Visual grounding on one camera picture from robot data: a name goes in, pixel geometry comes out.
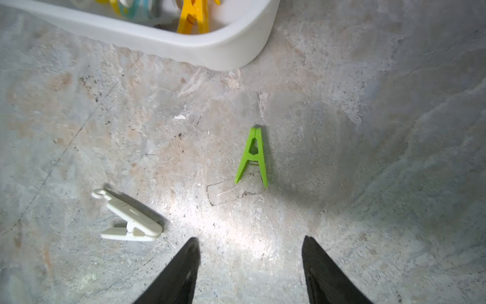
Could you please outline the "white clothespin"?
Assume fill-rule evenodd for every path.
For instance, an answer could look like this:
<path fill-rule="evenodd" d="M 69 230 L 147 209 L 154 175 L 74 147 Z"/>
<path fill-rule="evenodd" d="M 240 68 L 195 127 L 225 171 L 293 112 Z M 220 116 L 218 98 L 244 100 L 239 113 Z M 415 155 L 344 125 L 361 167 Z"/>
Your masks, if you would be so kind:
<path fill-rule="evenodd" d="M 125 227 L 111 227 L 101 233 L 102 239 L 116 241 L 156 241 L 162 234 L 163 228 L 147 215 L 129 205 L 126 201 L 113 196 L 105 189 L 95 189 L 91 196 L 105 199 L 108 210 L 123 219 Z"/>

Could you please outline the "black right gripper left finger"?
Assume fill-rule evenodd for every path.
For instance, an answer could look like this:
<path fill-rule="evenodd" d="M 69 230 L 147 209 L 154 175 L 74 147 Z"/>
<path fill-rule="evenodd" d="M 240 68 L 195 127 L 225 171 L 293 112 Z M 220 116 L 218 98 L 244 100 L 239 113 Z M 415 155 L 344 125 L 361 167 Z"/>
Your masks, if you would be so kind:
<path fill-rule="evenodd" d="M 135 303 L 192 303 L 201 252 L 197 238 L 190 238 Z"/>

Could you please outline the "yellow clothespin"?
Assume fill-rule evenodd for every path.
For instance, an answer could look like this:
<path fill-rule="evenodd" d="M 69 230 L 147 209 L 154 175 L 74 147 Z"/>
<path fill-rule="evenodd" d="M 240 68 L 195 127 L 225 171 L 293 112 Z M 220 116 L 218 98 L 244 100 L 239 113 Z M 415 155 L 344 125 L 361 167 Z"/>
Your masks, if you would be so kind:
<path fill-rule="evenodd" d="M 189 35 L 195 25 L 200 34 L 209 33 L 208 0 L 183 0 L 177 32 Z"/>
<path fill-rule="evenodd" d="M 121 10 L 120 10 L 120 7 L 119 7 L 119 2 L 118 0 L 96 0 L 97 3 L 101 4 L 101 5 L 110 5 L 112 11 L 117 14 L 117 15 L 121 15 Z"/>

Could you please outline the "teal clothespin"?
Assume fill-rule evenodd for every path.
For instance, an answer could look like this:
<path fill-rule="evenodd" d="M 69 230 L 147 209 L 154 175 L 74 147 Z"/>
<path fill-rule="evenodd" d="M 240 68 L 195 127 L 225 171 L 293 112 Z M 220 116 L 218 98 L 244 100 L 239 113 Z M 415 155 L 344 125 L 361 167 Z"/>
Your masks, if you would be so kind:
<path fill-rule="evenodd" d="M 119 10 L 120 15 L 127 19 L 134 19 L 137 12 L 145 6 L 145 1 L 117 1 L 116 8 Z"/>

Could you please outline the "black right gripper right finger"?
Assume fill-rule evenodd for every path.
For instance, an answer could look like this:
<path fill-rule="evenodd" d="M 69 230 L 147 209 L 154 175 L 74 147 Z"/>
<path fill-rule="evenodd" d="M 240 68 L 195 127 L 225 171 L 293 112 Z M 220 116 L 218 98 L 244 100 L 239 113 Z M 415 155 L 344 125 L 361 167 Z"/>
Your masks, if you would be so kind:
<path fill-rule="evenodd" d="M 310 303 L 371 304 L 371 301 L 310 236 L 306 236 L 302 244 L 302 263 Z"/>

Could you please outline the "green clothespin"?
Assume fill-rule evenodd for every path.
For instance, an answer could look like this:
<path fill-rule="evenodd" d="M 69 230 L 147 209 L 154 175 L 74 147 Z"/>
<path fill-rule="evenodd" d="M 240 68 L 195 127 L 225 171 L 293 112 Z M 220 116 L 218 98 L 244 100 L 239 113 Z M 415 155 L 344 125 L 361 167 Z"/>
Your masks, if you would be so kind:
<path fill-rule="evenodd" d="M 260 127 L 253 127 L 249 131 L 245 149 L 234 179 L 235 184 L 239 183 L 249 162 L 256 162 L 258 164 L 263 185 L 265 188 L 268 188 L 267 166 L 263 149 L 263 133 Z"/>

